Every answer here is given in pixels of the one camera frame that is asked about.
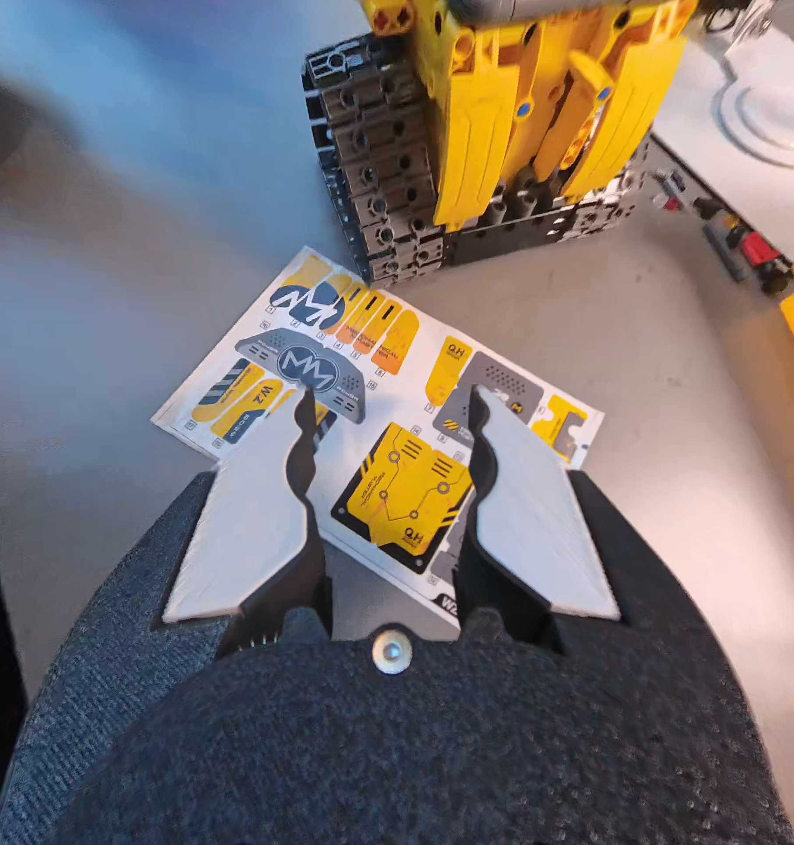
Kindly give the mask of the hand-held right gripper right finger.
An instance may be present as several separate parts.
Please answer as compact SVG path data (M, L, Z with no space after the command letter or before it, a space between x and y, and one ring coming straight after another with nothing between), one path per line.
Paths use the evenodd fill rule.
M550 635L554 615L622 619L558 455L487 387L468 398L475 491L457 556L457 620L495 610L508 635Z

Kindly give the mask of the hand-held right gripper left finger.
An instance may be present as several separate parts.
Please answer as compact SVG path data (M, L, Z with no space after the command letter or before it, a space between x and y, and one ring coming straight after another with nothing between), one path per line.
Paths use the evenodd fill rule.
M329 626L325 552L307 492L316 407L297 389L221 461L162 612L162 623L231 617L244 635L278 635L286 614Z

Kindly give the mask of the yellow grey sticker sheet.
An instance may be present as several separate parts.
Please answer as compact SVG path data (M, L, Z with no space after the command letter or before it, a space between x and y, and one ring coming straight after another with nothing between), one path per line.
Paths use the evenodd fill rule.
M322 535L457 626L452 567L474 495L473 385L581 468L601 411L306 247L151 421L226 458L296 389L311 388L309 498Z

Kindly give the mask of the yellow grey brick robot model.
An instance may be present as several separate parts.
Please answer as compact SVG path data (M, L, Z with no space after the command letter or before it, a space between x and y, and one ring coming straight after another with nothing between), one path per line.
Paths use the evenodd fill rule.
M693 1L366 1L301 69L371 288L619 226Z

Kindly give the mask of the grey desk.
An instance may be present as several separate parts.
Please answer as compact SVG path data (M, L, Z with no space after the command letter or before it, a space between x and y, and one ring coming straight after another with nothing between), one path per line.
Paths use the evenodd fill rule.
M357 2L0 2L0 576L29 698L209 462L150 417L290 259L350 266L300 86ZM585 470L739 675L794 828L794 341L693 217L399 295L605 413Z

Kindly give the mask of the scattered small brick parts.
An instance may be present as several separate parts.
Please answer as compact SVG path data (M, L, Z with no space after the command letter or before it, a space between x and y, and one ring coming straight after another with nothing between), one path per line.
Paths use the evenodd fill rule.
M659 187L653 202L697 218L703 237L735 283L755 287L776 302L794 293L792 263L718 195L678 167L657 168L649 175Z

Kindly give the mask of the white book stand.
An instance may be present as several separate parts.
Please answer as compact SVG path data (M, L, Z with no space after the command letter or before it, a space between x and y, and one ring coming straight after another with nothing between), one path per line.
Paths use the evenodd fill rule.
M794 264L794 2L700 2L654 133Z

